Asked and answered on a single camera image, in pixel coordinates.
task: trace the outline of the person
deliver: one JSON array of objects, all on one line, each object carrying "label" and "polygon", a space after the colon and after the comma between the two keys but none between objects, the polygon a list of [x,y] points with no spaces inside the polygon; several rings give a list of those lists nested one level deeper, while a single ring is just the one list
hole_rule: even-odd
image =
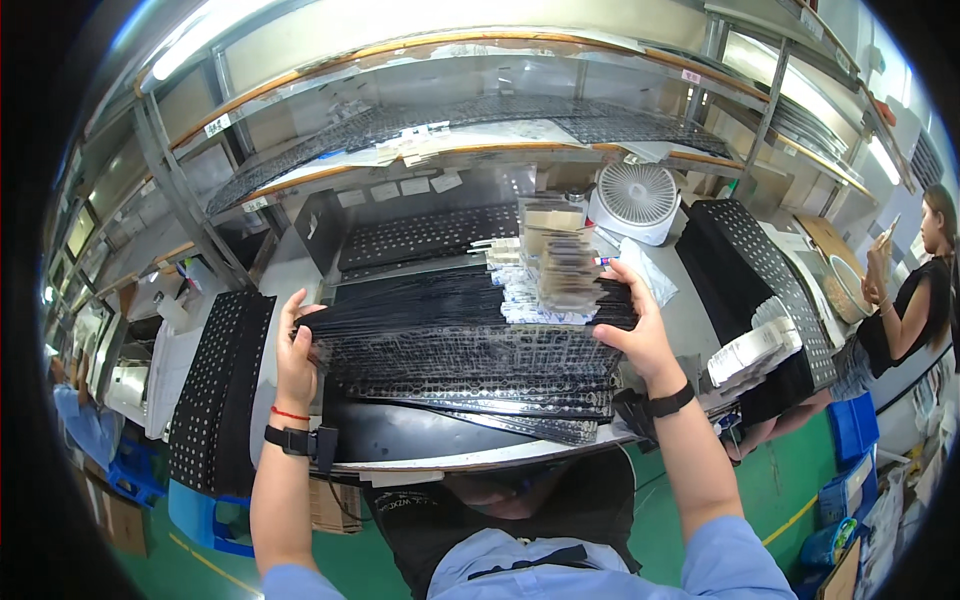
[{"label": "person", "polygon": [[[636,328],[598,325],[593,336],[621,349],[651,398],[684,389],[686,376],[666,339],[650,290],[629,267],[611,261],[605,276],[630,286]],[[300,290],[283,307],[280,329],[318,310],[300,307]],[[305,416],[317,385],[309,362],[310,331],[277,336],[276,408]],[[270,425],[306,421],[270,415]],[[400,574],[417,599],[795,598],[786,578],[743,516],[736,478],[696,398],[655,419],[663,463],[680,514],[686,556],[683,589],[635,575],[626,547],[636,482],[626,452],[583,457],[560,475],[529,518],[484,515],[436,484],[366,490],[365,497]],[[308,459],[266,443],[253,485],[251,534],[267,598],[342,598],[311,554]]]},{"label": "person", "polygon": [[90,356],[85,351],[79,372],[67,382],[66,368],[54,356],[50,359],[50,379],[54,386],[54,405],[63,425],[87,456],[103,470],[109,464],[120,445],[120,434],[126,419],[120,413],[94,405],[86,388],[86,374],[90,368]]},{"label": "person", "polygon": [[924,346],[939,347],[949,334],[950,270],[957,234],[953,199],[940,183],[924,192],[920,235],[932,258],[903,282],[890,300],[886,281],[890,273],[889,236],[881,234],[867,250],[867,274],[861,279],[863,299],[877,310],[864,319],[855,334],[833,357],[836,382],[788,409],[779,417],[758,423],[736,444],[725,440],[732,461],[757,446],[803,427],[831,402],[851,400],[867,393],[888,369],[900,365]]}]

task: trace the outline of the plastic bag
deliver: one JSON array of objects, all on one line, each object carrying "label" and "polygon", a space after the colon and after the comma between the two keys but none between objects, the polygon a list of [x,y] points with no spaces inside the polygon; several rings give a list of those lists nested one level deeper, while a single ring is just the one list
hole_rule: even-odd
[{"label": "plastic bag", "polygon": [[871,528],[871,533],[860,554],[863,570],[853,596],[856,600],[873,596],[893,566],[900,516],[903,514],[906,469],[907,466],[904,466],[890,471],[887,475],[890,489],[883,493],[863,519],[863,524]]}]

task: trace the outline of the white fan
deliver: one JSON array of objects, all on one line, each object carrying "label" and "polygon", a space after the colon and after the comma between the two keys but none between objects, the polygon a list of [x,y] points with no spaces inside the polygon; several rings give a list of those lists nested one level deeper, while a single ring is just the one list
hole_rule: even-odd
[{"label": "white fan", "polygon": [[587,216],[601,228],[650,246],[666,239],[680,206],[677,183],[663,167],[614,162],[597,176]]}]

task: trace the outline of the red string bracelet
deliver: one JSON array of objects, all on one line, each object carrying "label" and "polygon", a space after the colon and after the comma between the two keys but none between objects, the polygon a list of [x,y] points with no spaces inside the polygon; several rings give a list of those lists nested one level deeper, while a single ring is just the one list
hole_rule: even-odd
[{"label": "red string bracelet", "polygon": [[300,415],[291,415],[290,413],[284,413],[283,411],[278,411],[275,406],[270,407],[270,412],[275,415],[280,415],[281,417],[289,417],[290,419],[310,420],[309,417],[301,417]]}]

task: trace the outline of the black wrist strap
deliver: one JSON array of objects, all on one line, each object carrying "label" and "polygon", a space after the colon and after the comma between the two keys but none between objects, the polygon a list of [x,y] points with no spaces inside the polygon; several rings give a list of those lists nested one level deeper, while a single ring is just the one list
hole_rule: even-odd
[{"label": "black wrist strap", "polygon": [[294,429],[293,427],[284,427],[281,431],[276,427],[267,425],[267,430],[263,432],[263,439],[283,448],[284,454],[293,456],[310,455],[309,431]]},{"label": "black wrist strap", "polygon": [[313,431],[284,427],[281,431],[267,425],[263,439],[283,448],[284,454],[309,457],[321,473],[330,473],[333,468],[337,450],[337,430],[333,427],[321,426]]},{"label": "black wrist strap", "polygon": [[687,380],[686,385],[672,396],[645,400],[643,402],[643,412],[650,418],[667,417],[684,408],[693,397],[693,386]]}]

